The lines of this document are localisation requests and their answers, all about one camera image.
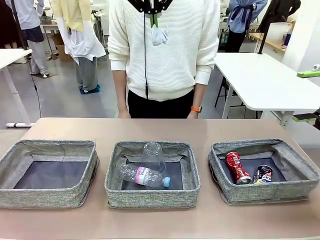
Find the white knit sweater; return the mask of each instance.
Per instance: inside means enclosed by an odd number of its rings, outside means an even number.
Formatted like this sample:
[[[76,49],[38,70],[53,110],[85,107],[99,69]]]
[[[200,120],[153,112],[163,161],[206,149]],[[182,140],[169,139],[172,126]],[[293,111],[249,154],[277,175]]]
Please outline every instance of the white knit sweater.
[[[165,101],[207,85],[218,51],[220,0],[173,0],[158,18],[167,26],[168,42],[153,46],[150,20],[128,0],[111,0],[108,50],[111,69],[126,71],[128,88],[146,98]],[[145,45],[146,44],[146,78]]]

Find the black pants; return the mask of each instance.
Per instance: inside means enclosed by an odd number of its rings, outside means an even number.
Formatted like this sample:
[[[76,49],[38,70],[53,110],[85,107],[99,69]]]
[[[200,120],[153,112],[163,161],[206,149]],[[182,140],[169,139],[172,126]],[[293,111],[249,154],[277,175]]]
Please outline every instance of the black pants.
[[[238,53],[240,51],[241,45],[246,38],[246,32],[235,33],[229,30],[228,40],[225,45],[226,53]]]
[[[147,100],[129,90],[128,107],[132,119],[186,119],[191,111],[194,90],[166,101]]]

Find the coca-cola can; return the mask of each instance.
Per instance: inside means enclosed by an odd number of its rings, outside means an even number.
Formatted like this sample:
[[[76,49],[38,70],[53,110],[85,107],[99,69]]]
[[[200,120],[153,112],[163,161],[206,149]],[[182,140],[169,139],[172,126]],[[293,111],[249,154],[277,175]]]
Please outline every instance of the coca-cola can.
[[[237,185],[251,184],[252,178],[241,165],[240,156],[237,152],[229,152],[225,156],[228,168],[233,172]]]
[[[268,165],[260,165],[256,169],[256,174],[253,177],[254,184],[266,184],[272,182],[272,174],[274,170]]]

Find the gray pants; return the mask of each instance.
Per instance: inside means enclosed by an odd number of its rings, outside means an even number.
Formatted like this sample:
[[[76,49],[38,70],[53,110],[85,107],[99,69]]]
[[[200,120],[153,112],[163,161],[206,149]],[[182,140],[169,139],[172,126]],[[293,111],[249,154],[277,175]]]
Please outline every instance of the gray pants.
[[[92,61],[85,57],[79,57],[79,65],[74,62],[75,75],[79,88],[83,90],[93,90],[98,84],[98,65],[97,58]]]
[[[32,49],[31,73],[49,74],[46,54],[42,42],[27,41],[29,48]]]

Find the black chair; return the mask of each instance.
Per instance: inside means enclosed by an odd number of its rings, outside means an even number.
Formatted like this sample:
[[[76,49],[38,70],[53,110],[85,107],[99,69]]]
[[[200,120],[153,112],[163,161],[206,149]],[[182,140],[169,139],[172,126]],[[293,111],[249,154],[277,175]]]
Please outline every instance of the black chair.
[[[215,104],[214,104],[215,108],[217,107],[217,104],[218,104],[218,101],[219,101],[220,97],[224,97],[224,102],[227,101],[227,95],[228,95],[229,87],[230,86],[229,86],[229,84],[227,82],[227,79],[225,77],[223,77],[221,85],[220,85],[220,88],[219,88],[218,96],[216,97],[216,100],[215,100]],[[224,88],[224,95],[220,95],[221,91],[222,91],[222,88]],[[233,91],[232,96],[238,96],[238,94],[235,91]],[[246,109],[244,111],[244,118],[246,118],[247,107],[244,105],[244,102],[242,102],[241,105],[230,106],[230,108],[235,108],[235,107],[245,107]],[[255,118],[259,119],[258,111],[255,111]]]

